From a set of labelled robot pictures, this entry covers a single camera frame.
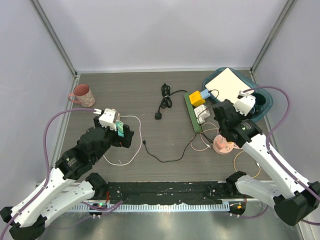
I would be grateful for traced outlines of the pink round socket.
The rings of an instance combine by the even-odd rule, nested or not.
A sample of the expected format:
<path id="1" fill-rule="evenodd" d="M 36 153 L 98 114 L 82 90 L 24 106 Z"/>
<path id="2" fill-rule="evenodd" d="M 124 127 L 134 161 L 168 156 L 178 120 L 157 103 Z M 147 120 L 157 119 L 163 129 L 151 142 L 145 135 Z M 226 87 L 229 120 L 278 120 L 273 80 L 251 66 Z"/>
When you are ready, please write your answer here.
<path id="1" fill-rule="evenodd" d="M 220 155 L 227 155 L 236 149 L 237 146 L 232 141 L 227 141 L 222 135 L 217 135 L 213 140 L 213 150 Z"/>

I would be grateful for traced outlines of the pink charger plug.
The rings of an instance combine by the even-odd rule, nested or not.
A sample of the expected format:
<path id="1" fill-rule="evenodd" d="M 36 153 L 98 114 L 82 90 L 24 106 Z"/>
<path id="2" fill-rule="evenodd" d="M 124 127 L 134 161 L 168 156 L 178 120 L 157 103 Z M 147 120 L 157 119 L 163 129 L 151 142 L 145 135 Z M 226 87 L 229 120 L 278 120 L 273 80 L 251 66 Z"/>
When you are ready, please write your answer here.
<path id="1" fill-rule="evenodd" d="M 215 145 L 218 149 L 223 149 L 225 147 L 226 143 L 225 142 L 216 142 Z"/>

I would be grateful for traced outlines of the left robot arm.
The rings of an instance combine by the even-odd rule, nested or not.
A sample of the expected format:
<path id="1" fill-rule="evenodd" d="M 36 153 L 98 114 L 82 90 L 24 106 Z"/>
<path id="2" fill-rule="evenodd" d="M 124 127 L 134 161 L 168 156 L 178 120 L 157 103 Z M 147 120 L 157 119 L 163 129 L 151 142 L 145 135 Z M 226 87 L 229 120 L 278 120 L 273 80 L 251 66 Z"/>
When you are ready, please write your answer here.
<path id="1" fill-rule="evenodd" d="M 16 206 L 6 206 L 0 216 L 7 223 L 5 229 L 14 240 L 35 240 L 57 217 L 80 202 L 102 199 L 107 192 L 106 181 L 96 172 L 91 173 L 77 187 L 64 195 L 60 193 L 93 168 L 110 147 L 129 148 L 134 132 L 128 125 L 123 134 L 117 129 L 104 127 L 94 119 L 77 141 L 65 151 L 49 175 L 25 200 Z"/>

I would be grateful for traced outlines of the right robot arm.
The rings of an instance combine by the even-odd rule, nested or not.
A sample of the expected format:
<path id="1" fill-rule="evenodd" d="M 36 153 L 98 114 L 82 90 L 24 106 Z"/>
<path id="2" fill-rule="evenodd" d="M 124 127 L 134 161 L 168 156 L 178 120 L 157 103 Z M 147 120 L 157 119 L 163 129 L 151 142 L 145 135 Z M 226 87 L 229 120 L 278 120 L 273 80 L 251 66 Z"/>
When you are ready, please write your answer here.
<path id="1" fill-rule="evenodd" d="M 273 180 L 270 185 L 242 171 L 227 178 L 226 193 L 253 197 L 272 207 L 289 226 L 295 226 L 320 204 L 320 183 L 310 182 L 291 167 L 269 143 L 263 131 L 251 119 L 225 100 L 213 105 L 220 134 L 248 153 Z"/>

